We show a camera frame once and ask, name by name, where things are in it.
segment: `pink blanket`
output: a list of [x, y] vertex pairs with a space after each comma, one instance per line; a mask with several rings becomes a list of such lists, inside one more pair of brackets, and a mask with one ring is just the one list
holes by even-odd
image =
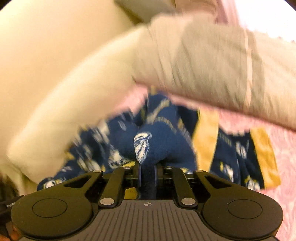
[[[147, 88], [137, 85], [127, 98], [116, 109], [121, 112], [130, 108], [132, 111], [142, 105], [147, 96]], [[211, 107], [196, 101], [191, 101], [179, 96], [171, 95], [171, 100], [176, 104], [182, 104], [192, 109], [206, 108], [216, 110], [220, 115], [220, 125], [228, 132], [248, 130], [251, 127], [264, 126], [272, 142], [277, 166], [281, 176], [281, 185], [273, 190], [264, 190], [262, 193], [276, 200], [284, 211], [284, 221], [277, 233], [281, 241], [296, 240], [296, 132], [273, 125], [259, 119], [248, 117], [243, 114], [234, 113], [220, 108]]]

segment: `finger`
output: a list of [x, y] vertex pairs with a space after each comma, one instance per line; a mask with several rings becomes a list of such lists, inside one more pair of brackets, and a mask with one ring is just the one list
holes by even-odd
[[12, 241], [17, 241], [20, 238], [20, 234], [17, 233], [17, 232], [12, 232], [10, 234], [10, 238], [11, 238]]
[[17, 228], [16, 228], [16, 226], [14, 226], [14, 224], [12, 225], [12, 230], [17, 232]]
[[10, 241], [10, 239], [0, 234], [0, 241]]

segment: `cream wall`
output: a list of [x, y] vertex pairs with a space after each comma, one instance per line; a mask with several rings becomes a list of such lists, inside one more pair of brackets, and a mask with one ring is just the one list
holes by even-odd
[[113, 0], [12, 0], [0, 11], [0, 159], [49, 91], [132, 25]]

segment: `person's hand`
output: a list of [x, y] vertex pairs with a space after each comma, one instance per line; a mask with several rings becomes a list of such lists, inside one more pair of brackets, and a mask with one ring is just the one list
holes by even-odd
[[20, 238], [20, 236], [21, 235], [18, 233], [16, 227], [12, 225], [12, 232], [10, 233], [10, 238], [0, 234], [0, 241], [17, 241]]

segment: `gray pillow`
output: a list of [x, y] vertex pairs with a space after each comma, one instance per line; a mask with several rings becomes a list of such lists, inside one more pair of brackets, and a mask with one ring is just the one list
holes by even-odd
[[142, 22], [148, 23], [159, 13], [176, 13], [169, 0], [115, 0], [125, 10], [131, 12]]
[[137, 41], [137, 83], [296, 130], [296, 45], [206, 14], [158, 16]]

